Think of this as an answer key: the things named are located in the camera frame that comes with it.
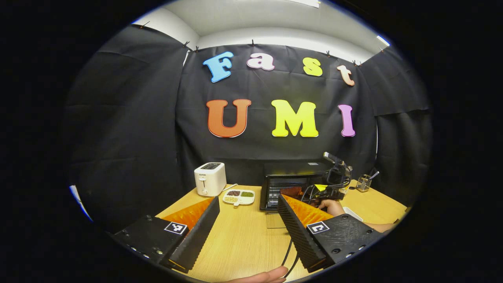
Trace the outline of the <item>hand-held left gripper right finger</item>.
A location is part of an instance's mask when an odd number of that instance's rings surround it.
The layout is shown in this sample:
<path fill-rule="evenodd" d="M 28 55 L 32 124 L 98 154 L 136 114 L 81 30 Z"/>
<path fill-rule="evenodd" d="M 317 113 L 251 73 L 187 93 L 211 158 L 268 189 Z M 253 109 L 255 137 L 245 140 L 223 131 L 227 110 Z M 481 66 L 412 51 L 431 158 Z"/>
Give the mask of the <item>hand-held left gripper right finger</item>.
<path fill-rule="evenodd" d="M 309 272 L 342 265 L 384 237 L 349 214 L 334 217 L 286 195 L 279 196 L 278 213 Z"/>

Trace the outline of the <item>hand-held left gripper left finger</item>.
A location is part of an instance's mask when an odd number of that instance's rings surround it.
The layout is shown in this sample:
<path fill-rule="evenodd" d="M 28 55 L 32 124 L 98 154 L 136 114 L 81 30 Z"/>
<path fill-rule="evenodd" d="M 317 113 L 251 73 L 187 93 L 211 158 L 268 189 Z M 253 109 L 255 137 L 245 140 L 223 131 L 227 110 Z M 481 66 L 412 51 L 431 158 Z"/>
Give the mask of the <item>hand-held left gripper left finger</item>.
<path fill-rule="evenodd" d="M 219 198 L 210 197 L 165 217 L 146 215 L 111 237 L 157 265 L 187 274 L 219 213 Z"/>

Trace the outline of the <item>black electric oven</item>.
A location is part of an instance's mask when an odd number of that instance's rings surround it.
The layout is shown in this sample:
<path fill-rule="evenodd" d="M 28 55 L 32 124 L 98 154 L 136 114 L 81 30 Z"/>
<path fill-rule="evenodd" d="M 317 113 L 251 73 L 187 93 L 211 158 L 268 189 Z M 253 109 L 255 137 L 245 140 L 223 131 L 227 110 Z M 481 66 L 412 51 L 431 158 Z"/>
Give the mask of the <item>black electric oven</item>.
<path fill-rule="evenodd" d="M 284 229 L 277 211 L 280 189 L 321 184 L 323 174 L 329 166 L 322 162 L 270 162 L 264 165 L 263 183 L 260 191 L 259 209 L 266 215 L 266 228 Z M 316 204 L 316 198 L 296 199 L 306 204 Z"/>

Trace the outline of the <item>white ribbed dish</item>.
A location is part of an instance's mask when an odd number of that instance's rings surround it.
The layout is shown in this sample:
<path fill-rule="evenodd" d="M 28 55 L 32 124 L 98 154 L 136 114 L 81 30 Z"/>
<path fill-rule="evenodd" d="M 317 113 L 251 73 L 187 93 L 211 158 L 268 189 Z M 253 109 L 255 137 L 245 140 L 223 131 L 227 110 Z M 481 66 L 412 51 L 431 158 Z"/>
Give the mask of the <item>white ribbed dish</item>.
<path fill-rule="evenodd" d="M 355 219 L 363 222 L 363 219 L 359 215 L 357 215 L 356 213 L 354 213 L 354 211 L 352 211 L 350 208 L 343 207 L 343 211 L 344 211 L 345 214 L 348 214 L 348 215 L 354 217 Z"/>

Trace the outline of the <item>white compartment dish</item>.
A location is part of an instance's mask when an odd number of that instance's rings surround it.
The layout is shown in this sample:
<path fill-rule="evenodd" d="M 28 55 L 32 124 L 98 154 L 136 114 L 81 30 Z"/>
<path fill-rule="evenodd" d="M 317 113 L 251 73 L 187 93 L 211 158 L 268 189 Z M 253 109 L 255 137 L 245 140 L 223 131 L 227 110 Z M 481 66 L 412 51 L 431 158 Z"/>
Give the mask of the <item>white compartment dish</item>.
<path fill-rule="evenodd" d="M 224 203 L 234 206 L 250 205 L 255 201 L 255 192 L 251 190 L 232 189 L 222 198 Z"/>

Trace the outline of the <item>white toaster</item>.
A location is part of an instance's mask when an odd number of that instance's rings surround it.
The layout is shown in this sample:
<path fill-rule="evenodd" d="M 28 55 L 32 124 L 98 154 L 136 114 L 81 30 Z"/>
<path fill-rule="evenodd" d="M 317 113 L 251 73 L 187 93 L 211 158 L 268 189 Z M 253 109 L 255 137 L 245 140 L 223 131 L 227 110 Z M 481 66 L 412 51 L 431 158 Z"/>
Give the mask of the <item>white toaster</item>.
<path fill-rule="evenodd" d="M 226 188 L 225 164 L 209 162 L 194 170 L 196 192 L 203 197 L 216 197 Z"/>

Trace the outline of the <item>black backdrop cloth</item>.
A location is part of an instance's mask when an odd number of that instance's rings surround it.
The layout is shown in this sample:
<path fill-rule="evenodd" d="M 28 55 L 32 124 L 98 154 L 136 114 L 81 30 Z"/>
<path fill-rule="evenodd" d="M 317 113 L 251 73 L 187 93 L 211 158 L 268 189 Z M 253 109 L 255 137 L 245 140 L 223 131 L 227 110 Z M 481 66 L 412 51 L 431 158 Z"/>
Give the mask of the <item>black backdrop cloth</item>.
<path fill-rule="evenodd" d="M 301 48 L 258 44 L 198 52 L 132 25 L 84 65 L 65 105 L 69 184 L 110 233 L 156 215 L 222 162 L 229 184 L 259 186 L 267 163 L 322 160 L 410 206 L 431 155 L 431 104 L 392 47 L 362 66 Z"/>

